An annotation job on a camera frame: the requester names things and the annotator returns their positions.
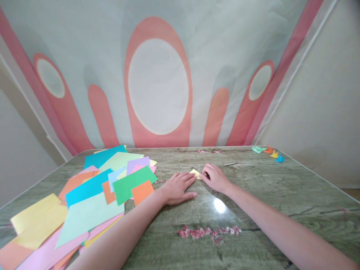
right hand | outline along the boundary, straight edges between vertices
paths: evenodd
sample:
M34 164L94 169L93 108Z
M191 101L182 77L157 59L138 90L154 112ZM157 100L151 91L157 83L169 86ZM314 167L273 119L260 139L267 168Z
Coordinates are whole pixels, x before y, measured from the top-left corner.
M221 169L212 163L206 163L202 170L203 174L200 174L201 179L213 190L221 192L223 194L228 193L231 190L232 183L227 179Z

forearm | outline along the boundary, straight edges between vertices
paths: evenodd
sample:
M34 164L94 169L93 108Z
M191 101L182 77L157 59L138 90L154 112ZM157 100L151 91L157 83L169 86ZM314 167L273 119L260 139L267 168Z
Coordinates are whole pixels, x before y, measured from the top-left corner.
M156 190L115 223L68 269L121 269L150 222L164 205L164 197Z
M238 186L226 192L300 269L358 269L358 266L325 240Z

left hand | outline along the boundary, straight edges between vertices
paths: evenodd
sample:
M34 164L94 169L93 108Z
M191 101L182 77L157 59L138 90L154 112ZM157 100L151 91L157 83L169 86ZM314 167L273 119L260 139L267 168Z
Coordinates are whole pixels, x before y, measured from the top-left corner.
M195 174L188 172L175 173L158 189L164 197L165 204L175 205L195 198L198 195L196 192L185 193L185 190L196 181L196 178Z

hand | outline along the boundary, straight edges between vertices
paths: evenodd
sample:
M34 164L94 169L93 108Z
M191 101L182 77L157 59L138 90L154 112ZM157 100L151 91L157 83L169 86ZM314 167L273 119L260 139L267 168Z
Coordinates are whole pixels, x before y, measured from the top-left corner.
M222 170L212 163L206 163L202 170L203 174L200 174L201 179L213 190L226 194L231 190L232 183L226 178Z
M196 181L195 174L188 172L175 173L162 187L158 189L165 199L165 204L174 205L183 201L195 198L196 192L187 192L188 189Z

white oval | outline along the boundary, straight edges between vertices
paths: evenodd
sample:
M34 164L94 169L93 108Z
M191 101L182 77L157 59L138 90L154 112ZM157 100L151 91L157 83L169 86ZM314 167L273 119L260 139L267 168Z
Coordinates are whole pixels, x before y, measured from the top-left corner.
M188 77L176 50L161 39L149 39L135 51L129 67L129 95L139 121L154 134L174 131L189 99Z
M65 96L65 86L57 70L45 59L39 59L36 63L40 80L46 89L55 97Z
M269 65L263 66L258 73L256 73L249 90L249 99L254 101L258 99L265 91L270 82L272 70Z

